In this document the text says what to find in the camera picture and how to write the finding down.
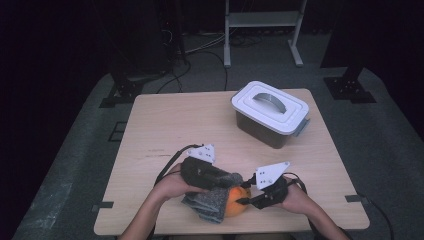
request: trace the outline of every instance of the white plastic container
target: white plastic container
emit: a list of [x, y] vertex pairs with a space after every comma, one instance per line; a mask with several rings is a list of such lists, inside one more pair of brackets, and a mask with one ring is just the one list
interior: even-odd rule
[[247, 84], [231, 99], [237, 126], [273, 148], [282, 148], [309, 123], [308, 104], [259, 81]]

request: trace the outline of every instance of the shelf leg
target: shelf leg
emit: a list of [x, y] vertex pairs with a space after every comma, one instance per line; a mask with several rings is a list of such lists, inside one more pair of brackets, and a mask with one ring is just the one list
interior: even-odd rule
[[299, 16], [297, 17], [296, 27], [294, 29], [293, 40], [289, 40], [290, 51], [292, 52], [295, 64], [297, 67], [303, 66], [302, 58], [300, 57], [299, 51], [297, 50], [296, 44], [299, 37], [300, 27], [302, 26], [303, 15], [305, 14], [307, 0], [303, 0], [299, 10]]
[[230, 55], [230, 5], [229, 0], [225, 1], [225, 43], [224, 43], [224, 67], [231, 67]]

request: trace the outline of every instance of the container lid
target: container lid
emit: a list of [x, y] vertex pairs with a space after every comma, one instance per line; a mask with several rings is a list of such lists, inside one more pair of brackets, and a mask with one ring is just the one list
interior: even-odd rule
[[283, 135], [295, 132], [309, 112], [304, 101], [259, 81], [247, 84], [231, 103], [246, 117]]

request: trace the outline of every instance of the gray cloth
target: gray cloth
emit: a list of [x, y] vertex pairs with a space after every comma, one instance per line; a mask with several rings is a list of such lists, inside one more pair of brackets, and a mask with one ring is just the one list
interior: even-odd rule
[[221, 179], [230, 182], [230, 187], [215, 187], [206, 193], [187, 193], [181, 202], [191, 207], [201, 219], [210, 223], [221, 223], [224, 220], [229, 191], [232, 187], [239, 186], [243, 177], [238, 173], [231, 173]]

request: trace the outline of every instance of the gray floor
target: gray floor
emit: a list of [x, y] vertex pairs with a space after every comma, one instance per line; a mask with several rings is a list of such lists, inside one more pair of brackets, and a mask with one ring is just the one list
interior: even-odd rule
[[[294, 65], [286, 40], [289, 35], [263, 37], [248, 48], [232, 48], [227, 90], [238, 90], [252, 80], [277, 88], [309, 89], [323, 115], [357, 191], [368, 196], [387, 214], [395, 239], [424, 236], [424, 143], [388, 95], [382, 81], [368, 70], [359, 80], [377, 103], [352, 104], [333, 100], [323, 78], [340, 76], [345, 69], [320, 69], [330, 35], [301, 35], [298, 48], [304, 61]], [[186, 37], [192, 49], [211, 41]], [[222, 57], [222, 46], [208, 49]], [[223, 91], [225, 71], [212, 54], [188, 56], [190, 71], [180, 78], [183, 92]], [[187, 69], [177, 63], [175, 73]], [[143, 94], [156, 91], [172, 75], [146, 84]], [[97, 236], [93, 226], [95, 206], [102, 200], [119, 142], [108, 138], [116, 122], [126, 121], [131, 104], [99, 108], [113, 81], [99, 80], [81, 109], [31, 209], [14, 239], [114, 239]], [[163, 89], [178, 92], [176, 82]], [[364, 205], [371, 224], [351, 231], [354, 239], [389, 239], [389, 228], [371, 204]], [[310, 232], [294, 233], [297, 239], [312, 239]]]

